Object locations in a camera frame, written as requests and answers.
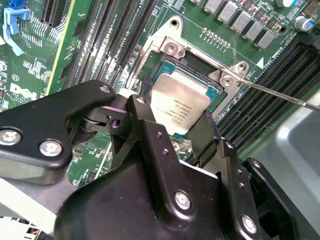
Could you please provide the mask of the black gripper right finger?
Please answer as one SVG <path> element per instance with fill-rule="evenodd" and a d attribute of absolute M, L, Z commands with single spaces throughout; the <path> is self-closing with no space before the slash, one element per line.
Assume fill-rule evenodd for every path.
<path fill-rule="evenodd" d="M 281 240 L 300 238 L 292 201 L 259 161 L 239 160 L 210 113 L 201 114 L 190 138 L 199 166 L 211 167 L 219 179 L 219 215 L 229 238 L 261 240 L 263 234 Z"/>

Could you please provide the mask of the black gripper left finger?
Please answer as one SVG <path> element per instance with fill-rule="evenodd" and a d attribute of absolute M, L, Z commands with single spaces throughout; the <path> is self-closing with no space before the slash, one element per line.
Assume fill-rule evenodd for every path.
<path fill-rule="evenodd" d="M 144 171 L 154 213 L 165 225 L 188 225 L 197 207 L 176 201 L 178 192 L 192 199 L 183 167 L 165 127 L 156 122 L 151 106 L 131 95 L 124 106 L 113 107 L 115 91 L 98 80 L 6 110 L 0 115 L 0 174 L 40 185 L 62 179 L 72 160 L 72 147 L 105 131 L 113 144 L 113 167 L 107 176 L 76 192 L 65 204 L 64 222 L 105 223 L 111 185 L 125 185 L 120 174 L 129 167 Z"/>

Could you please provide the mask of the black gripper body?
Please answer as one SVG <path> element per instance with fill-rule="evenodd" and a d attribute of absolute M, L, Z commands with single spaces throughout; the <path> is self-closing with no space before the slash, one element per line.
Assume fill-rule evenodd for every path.
<path fill-rule="evenodd" d="M 54 224 L 56 240 L 238 240 L 227 226 L 227 207 L 213 174 L 182 163 L 197 206 L 184 230 L 170 230 L 154 209 L 143 163 L 136 160 L 79 188 L 63 203 Z"/>

